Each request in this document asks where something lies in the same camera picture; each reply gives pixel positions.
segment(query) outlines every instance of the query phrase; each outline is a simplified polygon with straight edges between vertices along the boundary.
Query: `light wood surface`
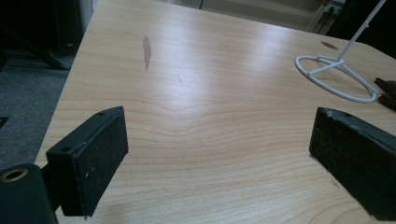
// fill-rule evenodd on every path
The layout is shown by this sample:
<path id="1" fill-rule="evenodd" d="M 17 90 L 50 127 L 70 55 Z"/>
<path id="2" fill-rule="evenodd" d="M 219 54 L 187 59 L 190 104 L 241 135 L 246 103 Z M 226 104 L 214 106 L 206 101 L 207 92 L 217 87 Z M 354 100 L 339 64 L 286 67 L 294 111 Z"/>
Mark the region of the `light wood surface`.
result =
<path id="1" fill-rule="evenodd" d="M 151 56 L 146 70 L 144 38 Z M 345 40 L 155 1 L 100 0 L 36 163 L 92 114 L 125 107 L 130 152 L 87 221 L 60 223 L 374 223 L 317 161 L 318 106 L 396 134 L 396 113 L 335 96 L 295 67 Z M 396 62 L 363 44 L 346 56 L 373 83 Z M 316 63 L 306 63 L 315 67 Z M 336 71 L 321 75 L 367 95 Z"/>

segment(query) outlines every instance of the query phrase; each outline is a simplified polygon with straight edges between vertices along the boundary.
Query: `wooden table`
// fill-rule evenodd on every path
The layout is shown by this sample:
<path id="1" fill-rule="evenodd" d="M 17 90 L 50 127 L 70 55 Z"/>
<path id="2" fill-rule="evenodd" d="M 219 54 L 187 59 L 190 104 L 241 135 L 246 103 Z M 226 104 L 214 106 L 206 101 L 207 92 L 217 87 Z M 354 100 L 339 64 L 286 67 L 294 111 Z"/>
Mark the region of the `wooden table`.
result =
<path id="1" fill-rule="evenodd" d="M 318 106 L 392 134 L 396 113 L 304 77 L 296 56 L 340 52 L 320 41 L 347 43 L 154 1 L 101 0 L 36 163 L 92 114 L 123 105 L 130 153 L 88 223 L 375 222 L 309 157 L 309 141 Z M 396 78 L 396 61 L 366 45 L 354 45 L 346 61 L 370 83 Z M 369 96 L 340 72 L 321 76 Z"/>

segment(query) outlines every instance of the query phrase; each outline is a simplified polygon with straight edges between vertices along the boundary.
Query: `white wire stand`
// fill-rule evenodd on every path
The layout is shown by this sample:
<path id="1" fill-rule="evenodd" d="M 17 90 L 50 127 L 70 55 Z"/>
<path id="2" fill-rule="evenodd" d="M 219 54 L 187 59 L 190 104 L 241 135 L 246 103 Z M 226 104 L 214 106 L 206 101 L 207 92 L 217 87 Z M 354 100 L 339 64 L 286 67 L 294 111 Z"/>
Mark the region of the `white wire stand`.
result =
<path id="1" fill-rule="evenodd" d="M 347 67 L 346 62 L 344 61 L 344 56 L 347 54 L 347 51 L 350 49 L 350 47 L 355 43 L 356 39 L 358 39 L 359 35 L 363 32 L 365 28 L 369 26 L 369 22 L 371 19 L 374 17 L 374 15 L 378 12 L 378 10 L 384 5 L 384 3 L 387 0 L 381 0 L 372 13 L 369 15 L 369 17 L 366 19 L 366 21 L 361 25 L 361 28 L 356 32 L 356 34 L 352 37 L 352 39 L 349 41 L 349 43 L 346 45 L 344 50 L 341 52 L 341 54 L 338 56 L 338 58 L 333 58 L 333 57 L 326 57 L 326 56 L 306 56 L 306 55 L 301 55 L 298 56 L 295 59 L 295 64 L 300 70 L 301 73 L 303 73 L 306 77 L 308 77 L 311 81 L 313 81 L 315 84 L 319 85 L 321 88 L 330 91 L 338 96 L 344 97 L 348 100 L 359 102 L 359 103 L 371 103 L 376 100 L 376 96 L 379 94 L 378 90 L 376 90 L 373 86 L 371 86 L 366 80 L 364 80 L 362 77 L 360 77 L 358 74 L 356 74 L 352 69 Z M 315 69 L 313 71 L 306 71 L 301 65 L 300 65 L 300 60 L 314 60 L 318 61 L 321 63 L 326 63 L 327 65 L 320 67 L 318 69 Z M 363 85 L 367 91 L 370 93 L 371 98 L 359 98 L 353 95 L 348 95 L 342 91 L 336 90 L 333 87 L 328 86 L 324 82 L 320 81 L 319 79 L 315 78 L 315 75 L 317 73 L 329 70 L 331 68 L 336 68 L 349 76 L 353 77 L 355 80 L 359 81 L 361 85 Z"/>

